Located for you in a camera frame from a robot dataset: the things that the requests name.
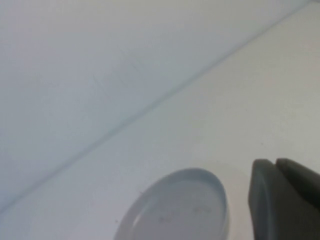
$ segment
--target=white plastic lid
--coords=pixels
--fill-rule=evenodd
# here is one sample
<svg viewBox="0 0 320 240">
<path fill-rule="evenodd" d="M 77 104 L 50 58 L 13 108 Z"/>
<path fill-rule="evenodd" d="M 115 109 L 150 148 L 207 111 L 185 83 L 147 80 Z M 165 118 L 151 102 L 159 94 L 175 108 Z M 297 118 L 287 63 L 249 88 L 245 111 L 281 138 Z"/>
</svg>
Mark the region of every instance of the white plastic lid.
<svg viewBox="0 0 320 240">
<path fill-rule="evenodd" d="M 225 240 L 225 189 L 211 172 L 190 168 L 152 185 L 131 206 L 114 240 Z"/>
</svg>

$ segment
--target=black object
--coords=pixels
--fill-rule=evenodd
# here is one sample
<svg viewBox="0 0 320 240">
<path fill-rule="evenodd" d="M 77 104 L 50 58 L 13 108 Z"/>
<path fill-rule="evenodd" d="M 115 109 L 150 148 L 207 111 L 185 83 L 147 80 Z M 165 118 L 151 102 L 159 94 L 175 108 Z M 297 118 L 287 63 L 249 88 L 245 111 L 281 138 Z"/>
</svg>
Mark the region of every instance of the black object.
<svg viewBox="0 0 320 240">
<path fill-rule="evenodd" d="M 255 160 L 249 190 L 255 240 L 320 240 L 320 175 L 289 159 Z"/>
</svg>

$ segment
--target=white surface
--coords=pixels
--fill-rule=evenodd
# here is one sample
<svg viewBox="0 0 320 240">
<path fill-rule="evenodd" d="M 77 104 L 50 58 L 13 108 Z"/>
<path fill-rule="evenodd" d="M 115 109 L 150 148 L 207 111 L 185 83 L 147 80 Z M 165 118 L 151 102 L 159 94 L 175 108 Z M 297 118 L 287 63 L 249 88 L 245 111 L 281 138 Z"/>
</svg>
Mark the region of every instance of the white surface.
<svg viewBox="0 0 320 240">
<path fill-rule="evenodd" d="M 252 240 L 252 161 L 320 172 L 320 5 L 311 2 L 0 216 L 1 240 L 112 239 L 164 174 L 204 167 L 223 182 L 230 240 Z"/>
<path fill-rule="evenodd" d="M 0 209 L 306 2 L 1 0 Z"/>
</svg>

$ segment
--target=round lid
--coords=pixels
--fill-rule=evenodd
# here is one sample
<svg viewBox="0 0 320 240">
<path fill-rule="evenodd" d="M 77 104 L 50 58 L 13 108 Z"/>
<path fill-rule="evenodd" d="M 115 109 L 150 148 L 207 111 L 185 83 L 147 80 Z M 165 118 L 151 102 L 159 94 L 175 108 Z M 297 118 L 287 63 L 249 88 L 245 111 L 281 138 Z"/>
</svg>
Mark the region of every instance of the round lid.
<svg viewBox="0 0 320 240">
<path fill-rule="evenodd" d="M 190 168 L 160 179 L 124 216 L 114 240 L 225 240 L 225 189 L 211 172 Z"/>
</svg>

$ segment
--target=white wall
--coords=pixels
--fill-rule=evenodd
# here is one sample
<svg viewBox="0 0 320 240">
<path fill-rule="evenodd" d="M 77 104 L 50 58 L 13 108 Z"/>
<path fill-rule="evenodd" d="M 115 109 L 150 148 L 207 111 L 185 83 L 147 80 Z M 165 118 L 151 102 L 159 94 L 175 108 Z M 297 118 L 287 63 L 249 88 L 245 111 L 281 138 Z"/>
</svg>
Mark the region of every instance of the white wall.
<svg viewBox="0 0 320 240">
<path fill-rule="evenodd" d="M 0 209 L 306 1 L 1 0 Z"/>
</svg>

